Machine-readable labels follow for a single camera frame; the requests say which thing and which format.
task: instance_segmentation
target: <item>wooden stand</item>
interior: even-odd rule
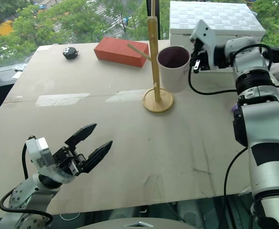
[[[153,88],[149,89],[144,97],[144,107],[155,113],[162,113],[169,110],[173,104],[173,96],[170,92],[160,88],[160,73],[157,63],[157,55],[159,52],[158,46],[158,24],[157,17],[155,17],[155,0],[151,1],[151,16],[147,19],[148,24],[148,38],[150,44],[150,57],[138,52],[135,47],[128,44],[128,47],[138,52],[145,58],[151,61]]]

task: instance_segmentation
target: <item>wooden base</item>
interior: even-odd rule
[[[154,98],[154,89],[149,89],[144,97],[143,103],[147,110],[155,113],[162,113],[169,110],[173,104],[173,96],[170,92],[160,88],[161,101],[156,102]]]

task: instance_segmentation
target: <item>car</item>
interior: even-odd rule
[[[45,10],[46,8],[47,8],[47,5],[46,5],[46,4],[40,5],[40,9],[41,9],[41,10]]]

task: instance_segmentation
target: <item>checkered box lid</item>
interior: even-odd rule
[[[264,36],[266,31],[246,4],[171,1],[170,33],[190,34],[200,20],[217,35]]]

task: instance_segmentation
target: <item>yellow vehicle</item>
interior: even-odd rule
[[[0,24],[0,35],[7,35],[11,31],[13,31],[12,24],[13,24],[13,22],[11,20],[7,20],[7,21],[1,23]]]

